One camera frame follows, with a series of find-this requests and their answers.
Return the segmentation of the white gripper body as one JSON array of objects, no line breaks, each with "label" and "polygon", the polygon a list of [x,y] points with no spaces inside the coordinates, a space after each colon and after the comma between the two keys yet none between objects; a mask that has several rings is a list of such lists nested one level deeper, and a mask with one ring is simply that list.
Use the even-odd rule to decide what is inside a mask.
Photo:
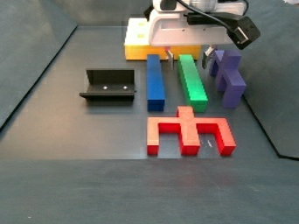
[{"label": "white gripper body", "polygon": [[220,13],[244,16],[245,0],[152,0],[146,11],[150,46],[232,44]]}]

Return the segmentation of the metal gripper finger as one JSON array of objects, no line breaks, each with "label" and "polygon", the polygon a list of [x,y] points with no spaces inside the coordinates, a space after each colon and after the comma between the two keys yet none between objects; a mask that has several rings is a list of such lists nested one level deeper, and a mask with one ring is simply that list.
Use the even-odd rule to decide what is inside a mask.
[{"label": "metal gripper finger", "polygon": [[166,56],[166,60],[168,60],[168,64],[169,64],[169,69],[173,70],[173,54],[172,54],[172,51],[170,51],[170,47],[169,46],[165,46],[164,47],[164,53],[165,53],[165,56]]},{"label": "metal gripper finger", "polygon": [[208,62],[212,58],[214,52],[214,46],[209,45],[208,49],[202,52],[202,56],[201,56],[201,68],[205,69]]}]

